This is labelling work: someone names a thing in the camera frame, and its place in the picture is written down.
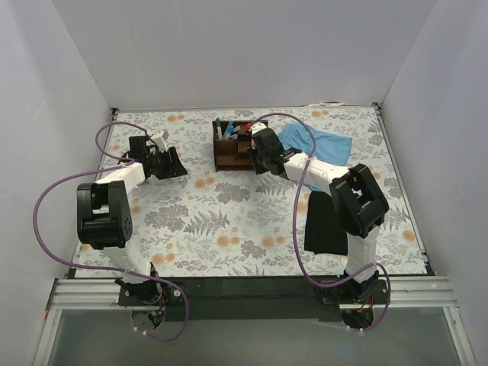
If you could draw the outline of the dark wooden desk organizer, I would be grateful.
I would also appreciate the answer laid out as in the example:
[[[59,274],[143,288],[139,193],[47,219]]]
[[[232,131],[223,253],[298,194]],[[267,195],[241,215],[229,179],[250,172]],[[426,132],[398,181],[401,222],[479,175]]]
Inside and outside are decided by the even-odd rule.
[[[249,171],[253,170],[252,160],[247,151],[252,145],[252,138],[247,133],[246,125],[251,120],[222,120],[222,134],[230,121],[233,127],[241,126],[236,140],[219,140],[216,132],[216,122],[212,121],[213,128],[213,160],[214,168],[218,171]]]

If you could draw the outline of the blue capped white marker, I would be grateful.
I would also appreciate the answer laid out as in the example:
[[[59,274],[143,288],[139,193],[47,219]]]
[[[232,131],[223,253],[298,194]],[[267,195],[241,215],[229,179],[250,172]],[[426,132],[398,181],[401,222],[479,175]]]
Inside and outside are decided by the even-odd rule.
[[[227,127],[226,127],[225,131],[224,131],[224,134],[223,134],[223,139],[224,139],[224,140],[227,140],[227,138],[226,138],[226,137],[227,137],[227,134],[228,134],[230,131],[232,131],[232,130],[233,130],[233,122],[232,122],[232,121],[230,121],[230,122],[228,123],[228,125],[227,125]]]

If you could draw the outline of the green capped white marker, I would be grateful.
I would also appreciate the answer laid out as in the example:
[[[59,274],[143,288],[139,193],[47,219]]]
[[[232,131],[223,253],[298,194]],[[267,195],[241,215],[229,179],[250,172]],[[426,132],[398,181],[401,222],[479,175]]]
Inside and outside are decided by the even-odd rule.
[[[221,121],[220,118],[217,118],[215,120],[216,122],[216,132],[217,132],[217,137],[219,140],[223,139],[223,134],[222,134],[222,129],[221,129]]]

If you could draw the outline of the light blue pen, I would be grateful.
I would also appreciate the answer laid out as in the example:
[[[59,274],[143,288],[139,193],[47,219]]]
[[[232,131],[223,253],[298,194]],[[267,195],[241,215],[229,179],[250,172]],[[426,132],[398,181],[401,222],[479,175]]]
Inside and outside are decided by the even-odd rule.
[[[226,137],[226,138],[227,138],[228,140],[230,140],[230,139],[232,139],[232,140],[236,140],[236,139],[237,139],[237,135],[238,135],[238,133],[237,133],[237,134],[233,134],[233,135],[232,135],[232,134],[231,134],[231,132],[232,132],[232,131],[230,131],[230,132],[227,134],[227,137]]]

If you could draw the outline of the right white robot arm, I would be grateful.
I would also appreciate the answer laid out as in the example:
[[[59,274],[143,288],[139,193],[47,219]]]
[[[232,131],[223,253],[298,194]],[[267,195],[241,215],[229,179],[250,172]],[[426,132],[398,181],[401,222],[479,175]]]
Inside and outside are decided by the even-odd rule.
[[[264,124],[250,127],[247,149],[256,173],[273,175],[307,186],[304,250],[347,258],[341,278],[320,283],[333,299],[366,301],[378,279],[377,236],[389,204],[371,170],[363,164],[347,168],[316,159],[300,149],[285,148]]]

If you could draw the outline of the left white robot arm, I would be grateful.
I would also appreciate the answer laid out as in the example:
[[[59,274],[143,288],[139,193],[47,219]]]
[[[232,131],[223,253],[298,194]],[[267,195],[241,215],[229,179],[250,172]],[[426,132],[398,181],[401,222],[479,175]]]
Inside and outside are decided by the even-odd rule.
[[[187,175],[176,148],[167,144],[168,132],[129,138],[129,152],[117,168],[91,184],[77,188],[79,241],[103,252],[121,270],[122,283],[137,284],[136,295],[147,305],[157,303],[162,286],[155,267],[130,243],[133,220],[129,193],[148,178],[159,180]]]

